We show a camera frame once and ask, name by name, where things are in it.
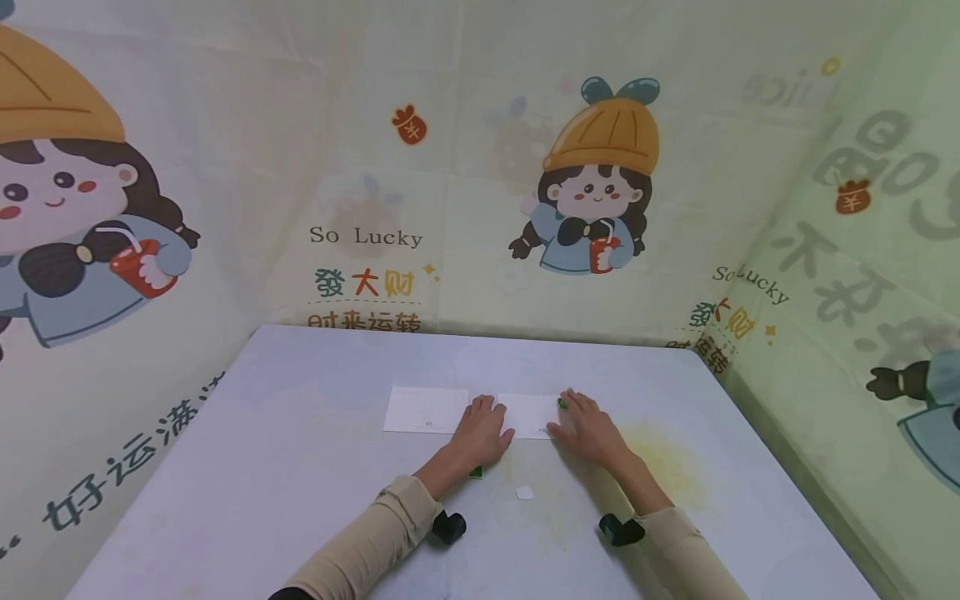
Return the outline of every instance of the decorative wall fabric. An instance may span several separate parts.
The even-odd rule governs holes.
[[[0,597],[66,594],[269,314],[324,78],[254,5],[0,2]]]
[[[273,320],[696,340],[887,4],[372,3]]]
[[[960,585],[958,25],[904,10],[695,346],[886,598]]]

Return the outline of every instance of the cartoon illustration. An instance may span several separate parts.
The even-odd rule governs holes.
[[[599,77],[584,82],[590,105],[570,121],[543,160],[537,197],[523,203],[530,221],[509,248],[526,258],[543,244],[540,266],[565,275],[609,273],[644,250],[650,176],[660,133],[647,105],[660,84],[638,79],[613,95]]]
[[[847,181],[837,187],[836,209],[842,215],[853,215],[866,210],[873,200],[870,196],[870,180]]]
[[[945,485],[960,493],[960,329],[945,327],[926,338],[933,357],[902,370],[878,367],[867,390],[881,400],[909,396],[926,403],[897,427]]]
[[[528,181],[540,170],[553,140],[547,119],[528,113],[527,97],[523,95],[514,96],[505,110],[484,111],[484,123],[494,131],[493,149],[501,181]]]
[[[9,18],[14,8],[13,0],[0,0],[0,21]]]
[[[173,288],[200,235],[80,73],[3,25],[0,58],[0,332],[52,348]]]
[[[413,105],[398,108],[393,122],[404,144],[416,146],[426,137],[426,122],[417,114]]]

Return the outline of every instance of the white card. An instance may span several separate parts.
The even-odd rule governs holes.
[[[507,407],[503,429],[514,428],[515,438],[524,440],[549,440],[546,432],[548,421],[560,422],[558,396],[535,396],[531,394],[498,394],[497,402]]]
[[[467,404],[467,390],[394,386],[383,430],[453,433]]]

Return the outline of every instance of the white table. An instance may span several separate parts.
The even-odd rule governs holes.
[[[588,393],[653,445],[648,462],[751,598],[876,600],[692,352],[280,325],[252,337],[69,600],[266,600],[445,443],[381,431],[395,385]],[[372,597],[660,597],[638,546],[598,536],[604,513],[630,513],[602,473],[516,440],[485,475],[444,501],[464,537],[422,544]]]

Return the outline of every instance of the wall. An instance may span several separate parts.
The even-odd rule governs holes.
[[[19,233],[0,229],[6,249],[0,254],[8,254],[0,257],[6,259],[0,266],[0,315],[13,316],[0,334],[0,597],[65,595],[217,377],[266,320],[266,274],[297,202],[316,184],[313,165],[323,139],[324,72],[295,54],[284,10],[211,0],[35,0],[18,2],[5,21],[90,82],[93,95],[101,95],[119,117],[126,141],[156,173],[159,192],[201,237],[185,254],[188,270],[167,293],[102,330],[45,348],[28,314],[38,326],[71,313],[82,320],[117,294],[128,294],[118,292],[126,284],[110,279],[112,291],[94,285],[92,297],[80,300],[75,291],[48,310],[38,306],[48,300],[30,295],[25,312],[16,272],[23,252],[12,250]],[[5,60],[0,105],[81,108],[91,102],[81,85],[58,84],[70,67],[37,66],[39,52],[33,46],[23,51],[20,66],[48,97],[23,87]],[[11,120],[0,119],[0,137],[104,136],[116,129],[107,113],[94,115],[96,132],[70,135],[69,127],[43,133],[40,124],[15,131]],[[38,148],[47,147],[38,142]],[[32,190],[16,205],[22,212],[0,227],[26,223],[17,231],[34,236],[30,246],[54,241],[59,222],[28,212],[38,206],[31,205],[42,196],[37,190],[59,193],[54,162],[48,156],[28,174],[24,165],[0,157],[0,188],[17,182]],[[95,163],[82,158],[72,164],[67,171],[77,183],[62,192],[69,203],[63,208],[80,200],[107,202],[107,193],[118,191],[113,176],[120,171],[102,165],[95,171]],[[141,167],[139,177],[147,176]],[[83,197],[81,179],[96,183]],[[10,197],[0,198],[0,210],[9,206]],[[82,232],[102,220],[83,209],[72,214],[84,224]],[[159,237],[173,244],[172,235],[167,229]],[[166,261],[165,248],[158,263]],[[88,283],[98,268],[106,267],[87,268]]]
[[[895,22],[697,349],[883,596],[932,600],[960,583],[960,8]]]
[[[349,62],[324,63],[336,84],[322,182],[273,272],[272,320],[691,343],[705,324],[691,313],[729,285],[713,277],[717,268],[740,264],[888,5],[351,4],[363,33]],[[589,141],[582,131],[576,140],[563,131],[588,109],[582,85],[594,77],[612,91],[637,79],[659,82],[654,101],[631,104],[615,124],[597,121],[589,134],[612,128],[595,145],[602,155],[624,144],[613,133],[649,115],[626,145],[646,152],[640,147],[659,135],[659,161],[645,165],[651,185],[638,204],[648,203],[646,230],[630,224],[630,213],[620,217],[629,229],[615,234],[625,264],[612,262],[617,268],[602,275],[562,275],[541,266],[562,250],[559,234],[521,238],[528,213],[544,204],[535,196],[544,158]],[[408,105],[426,126],[414,144],[391,124]],[[579,160],[612,160],[599,155]],[[597,216],[620,214],[600,206]],[[603,237],[592,227],[590,236]],[[547,243],[538,245],[538,236]],[[628,236],[639,238],[642,252],[638,244],[636,255],[626,249]],[[574,254],[586,264],[583,244]]]

